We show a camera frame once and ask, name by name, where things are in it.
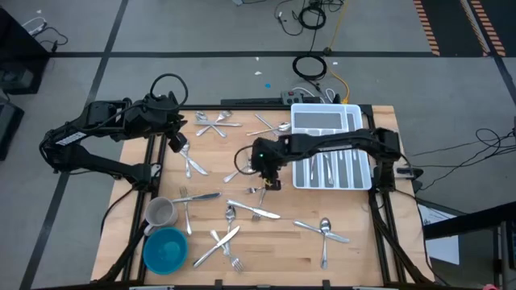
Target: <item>floor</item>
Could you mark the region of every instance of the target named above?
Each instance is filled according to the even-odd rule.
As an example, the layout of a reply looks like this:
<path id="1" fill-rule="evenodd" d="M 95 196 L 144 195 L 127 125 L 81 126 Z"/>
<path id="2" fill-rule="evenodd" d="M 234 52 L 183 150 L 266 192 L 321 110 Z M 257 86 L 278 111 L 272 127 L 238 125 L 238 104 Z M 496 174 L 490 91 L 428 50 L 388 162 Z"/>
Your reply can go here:
<path id="1" fill-rule="evenodd" d="M 65 180 L 52 174 L 36 148 L 46 131 L 78 116 L 86 100 L 138 100 L 154 78 L 166 72 L 185 79 L 190 91 L 188 104 L 279 97 L 280 91 L 297 85 L 312 90 L 293 73 L 293 57 L 263 53 L 310 48 L 312 31 L 298 37 L 282 31 L 273 17 L 278 2 L 237 7 L 230 0 L 0 0 L 19 22 L 43 15 L 49 25 L 67 35 L 69 43 L 58 52 L 104 52 L 117 14 L 122 22 L 118 33 L 112 35 L 114 43 L 107 45 L 112 52 L 205 52 L 197 57 L 103 60 L 99 53 L 53 58 L 36 95 L 12 97 L 25 116 L 7 159 L 0 163 L 0 219 L 10 221 L 0 226 L 1 232 L 9 233 L 0 239 L 1 288 L 89 282 L 113 180 L 99 174 L 72 176 L 60 199 L 56 185 Z M 281 6 L 288 19 L 285 29 L 299 30 L 290 11 L 301 5 L 292 1 Z M 328 14 L 326 26 L 317 33 L 315 51 L 330 43 L 338 16 Z M 394 106 L 409 157 L 473 141 L 475 131 L 482 127 L 505 135 L 514 126 L 514 102 L 493 59 L 428 57 L 425 52 L 430 52 L 430 47 L 411 0 L 350 0 L 333 49 L 367 52 L 362 57 L 332 57 L 328 63 L 350 85 L 350 103 Z M 213 52 L 240 53 L 234 54 L 239 57 L 231 57 L 231 53 L 220 57 Z M 257 59 L 245 52 L 266 56 Z M 414 54 L 420 57 L 380 57 L 368 52 L 422 53 Z M 504 63 L 516 75 L 516 60 L 505 58 Z M 317 64 L 308 60 L 301 66 L 307 73 L 318 71 Z M 321 85 L 345 93 L 335 78 L 326 77 Z M 173 81 L 156 87 L 161 93 L 170 89 L 182 94 Z M 91 138 L 84 144 L 112 159 L 117 159 L 122 149 L 121 143 L 110 139 Z M 417 165 L 459 164 L 481 148 L 472 145 L 410 160 Z M 513 201 L 515 161 L 516 155 L 504 155 L 461 168 L 418 195 L 466 213 Z M 430 168 L 422 181 L 429 184 L 445 172 Z M 57 206 L 56 216 L 48 215 L 49 208 Z M 53 227 L 42 229 L 44 220 L 53 218 Z M 40 260 L 33 255 L 36 242 L 43 249 Z M 463 265 L 435 262 L 436 271 L 450 281 L 490 282 L 491 233 L 461 236 L 460 245 Z"/>

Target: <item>wooden table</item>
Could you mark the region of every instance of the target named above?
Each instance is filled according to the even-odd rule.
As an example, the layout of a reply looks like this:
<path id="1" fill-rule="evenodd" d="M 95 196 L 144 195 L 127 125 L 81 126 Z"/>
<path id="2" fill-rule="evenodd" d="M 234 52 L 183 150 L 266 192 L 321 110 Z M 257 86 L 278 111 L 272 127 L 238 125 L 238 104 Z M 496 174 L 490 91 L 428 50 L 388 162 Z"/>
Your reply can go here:
<path id="1" fill-rule="evenodd" d="M 373 111 L 377 127 L 397 131 L 392 106 L 374 106 Z M 195 119 L 193 111 L 181 113 L 190 121 Z M 218 115 L 218 111 L 206 113 L 209 119 L 215 119 Z M 365 191 L 295 189 L 292 186 L 291 165 L 280 171 L 283 189 L 279 192 L 268 192 L 263 204 L 264 209 L 280 214 L 281 219 L 271 220 L 263 217 L 259 222 L 252 222 L 251 212 L 237 209 L 237 218 L 233 226 L 241 228 L 231 240 L 231 253 L 240 258 L 245 272 L 238 274 L 233 271 L 222 249 L 216 251 L 199 268 L 193 269 L 193 261 L 214 245 L 209 231 L 217 230 L 220 237 L 226 233 L 226 199 L 235 199 L 247 205 L 258 203 L 259 194 L 245 193 L 246 188 L 262 185 L 258 175 L 238 175 L 230 183 L 223 183 L 223 177 L 235 170 L 233 156 L 236 151 L 252 144 L 256 138 L 246 136 L 245 133 L 267 128 L 254 113 L 261 114 L 272 124 L 290 120 L 289 111 L 242 110 L 233 113 L 231 122 L 241 122 L 243 126 L 221 127 L 227 133 L 225 139 L 213 129 L 197 137 L 195 132 L 202 127 L 191 122 L 181 129 L 190 141 L 189 155 L 210 173 L 209 176 L 202 176 L 193 170 L 192 178 L 187 179 L 184 158 L 167 148 L 160 196 L 178 198 L 180 186 L 185 186 L 189 195 L 213 192 L 221 192 L 223 195 L 211 201 L 190 203 L 190 224 L 193 234 L 188 237 L 189 253 L 185 265 L 167 276 L 148 271 L 145 284 L 212 285 L 215 280 L 221 279 L 224 285 L 319 286 L 322 280 L 330 280 L 332 286 L 382 285 L 375 234 L 368 211 L 368 194 Z M 266 137 L 272 139 L 274 135 L 269 133 Z M 120 161 L 127 164 L 143 162 L 146 144 L 147 141 L 144 139 L 126 141 Z M 157 156 L 158 146 L 159 142 L 156 142 L 154 158 Z M 243 156 L 240 162 L 245 163 Z M 125 180 L 116 181 L 110 202 L 114 202 L 129 188 L 130 185 Z M 412 193 L 408 180 L 397 180 L 397 188 Z M 114 207 L 106 219 L 92 279 L 105 274 L 127 245 L 135 201 L 136 193 Z M 392 193 L 391 201 L 400 245 L 422 273 L 433 280 L 433 275 L 425 263 L 422 225 L 414 200 L 400 193 Z M 177 208 L 180 218 L 175 226 L 185 231 L 184 206 L 179 204 Z M 317 226 L 324 217 L 330 218 L 332 231 L 351 239 L 348 244 L 328 240 L 328 269 L 325 271 L 319 266 L 323 249 L 321 235 L 293 225 L 293 220 L 299 219 Z M 387 242 L 385 245 L 391 280 L 397 280 L 392 251 Z M 135 252 L 131 273 L 131 278 L 134 279 L 140 252 L 139 247 Z"/>

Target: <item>knife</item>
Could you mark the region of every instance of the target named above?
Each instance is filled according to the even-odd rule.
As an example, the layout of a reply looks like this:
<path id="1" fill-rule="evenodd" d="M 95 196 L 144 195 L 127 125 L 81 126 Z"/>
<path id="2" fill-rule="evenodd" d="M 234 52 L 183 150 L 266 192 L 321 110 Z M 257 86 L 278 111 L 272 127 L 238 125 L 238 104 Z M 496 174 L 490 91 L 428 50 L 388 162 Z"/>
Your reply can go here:
<path id="1" fill-rule="evenodd" d="M 262 209 L 255 209 L 255 208 L 253 208 L 251 206 L 247 206 L 247 205 L 241 204 L 238 201 L 227 200 L 226 203 L 228 205 L 237 206 L 237 207 L 240 207 L 242 209 L 251 210 L 253 213 L 258 213 L 259 215 L 267 217 L 267 218 L 281 218 L 279 215 L 277 215 L 275 213 L 270 213 L 270 212 L 262 210 Z"/>
<path id="2" fill-rule="evenodd" d="M 240 230 L 240 226 L 237 226 L 236 228 L 234 228 L 231 232 L 229 232 L 229 234 L 226 234 L 226 236 L 224 238 L 222 238 L 220 240 L 220 242 L 217 242 L 217 244 L 212 247 L 209 251 L 207 251 L 201 258 L 199 258 L 197 261 L 195 261 L 193 263 L 193 267 L 199 267 L 199 265 L 202 264 L 202 262 L 204 262 L 206 259 L 208 259 L 208 257 L 213 254 L 213 252 L 215 252 L 217 249 L 219 249 L 221 247 L 221 245 L 225 244 L 227 241 L 231 240 L 231 238 L 233 238 L 236 233 Z"/>
<path id="3" fill-rule="evenodd" d="M 314 232 L 317 232 L 317 233 L 320 233 L 320 234 L 324 234 L 320 229 L 318 229 L 316 227 L 313 227 L 313 226 L 310 226 L 310 225 L 307 225 L 304 222 L 293 221 L 293 223 L 294 223 L 294 225 L 300 226 L 301 228 L 305 228 L 307 230 L 313 230 Z M 349 242 L 349 238 L 343 238 L 343 237 L 339 236 L 338 234 L 334 234 L 332 232 L 327 233 L 326 237 L 327 238 L 331 238 L 332 240 L 337 241 L 337 242 L 344 242 L 344 243 L 348 243 Z"/>
<path id="4" fill-rule="evenodd" d="M 173 203 L 176 202 L 187 202 L 187 201 L 206 201 L 212 198 L 220 197 L 221 193 L 207 193 L 207 194 L 201 194 L 198 196 L 193 197 L 183 197 L 183 198 L 177 198 L 175 200 L 172 200 Z"/>
<path id="5" fill-rule="evenodd" d="M 262 121 L 262 123 L 263 123 L 263 124 L 265 124 L 267 127 L 271 128 L 271 129 L 274 129 L 274 127 L 273 127 L 271 124 L 269 124 L 267 121 L 265 121 L 265 119 L 264 119 L 264 118 L 262 118 L 260 115 L 255 114 L 255 117 L 257 117 L 260 121 Z M 273 130 L 273 133 L 274 133 L 276 136 L 281 135 L 281 133 L 280 133 L 280 132 L 278 132 L 277 130 Z"/>
<path id="6" fill-rule="evenodd" d="M 241 123 L 226 123 L 226 122 L 213 122 L 213 121 L 196 121 L 194 125 L 200 126 L 242 126 Z"/>
<path id="7" fill-rule="evenodd" d="M 190 164 L 192 164 L 192 167 L 195 168 L 195 170 L 199 171 L 199 173 L 201 173 L 204 176 L 208 175 L 208 172 L 206 172 L 206 170 L 204 170 L 204 168 L 202 168 L 201 165 L 197 164 L 197 162 L 195 162 L 193 159 L 191 159 L 183 151 L 179 151 L 179 154 L 181 154 L 181 156 L 185 157 L 188 160 L 188 162 L 190 162 Z"/>

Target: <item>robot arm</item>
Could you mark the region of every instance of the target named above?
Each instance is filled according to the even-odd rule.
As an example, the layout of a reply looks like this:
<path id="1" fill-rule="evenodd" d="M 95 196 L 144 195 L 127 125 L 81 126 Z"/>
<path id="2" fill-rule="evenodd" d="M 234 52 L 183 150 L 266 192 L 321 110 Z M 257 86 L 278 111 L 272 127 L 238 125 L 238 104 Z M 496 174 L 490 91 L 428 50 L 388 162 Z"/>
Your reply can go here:
<path id="1" fill-rule="evenodd" d="M 335 135 L 282 135 L 277 141 L 258 138 L 252 144 L 251 168 L 266 180 L 268 189 L 279 190 L 278 171 L 288 162 L 303 160 L 319 152 L 360 149 L 379 163 L 378 186 L 393 189 L 393 163 L 402 154 L 398 134 L 391 130 L 359 129 Z"/>
<path id="2" fill-rule="evenodd" d="M 170 75 L 158 77 L 155 83 Z M 179 108 L 188 98 L 186 86 L 185 91 L 185 100 L 181 104 L 177 103 L 172 92 L 168 96 L 159 97 L 150 93 L 134 103 L 129 98 L 91 102 L 78 118 L 47 132 L 40 144 L 40 153 L 55 172 L 85 168 L 124 177 L 131 184 L 148 184 L 154 174 L 151 165 L 127 165 L 92 155 L 79 141 L 90 136 L 110 136 L 118 142 L 163 134 L 170 140 L 172 150 L 179 152 L 186 143 L 185 136 L 179 132 L 186 124 L 184 116 L 179 114 Z"/>

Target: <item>bowl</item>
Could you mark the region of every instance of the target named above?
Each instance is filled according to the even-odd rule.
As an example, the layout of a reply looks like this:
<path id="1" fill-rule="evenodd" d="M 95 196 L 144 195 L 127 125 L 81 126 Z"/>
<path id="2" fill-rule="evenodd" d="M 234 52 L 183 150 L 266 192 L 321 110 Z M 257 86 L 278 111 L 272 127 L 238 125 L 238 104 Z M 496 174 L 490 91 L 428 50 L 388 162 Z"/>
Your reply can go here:
<path id="1" fill-rule="evenodd" d="M 168 275 L 183 266 L 187 253 L 188 244 L 183 233 L 167 227 L 157 230 L 148 238 L 144 247 L 144 262 L 154 273 Z"/>

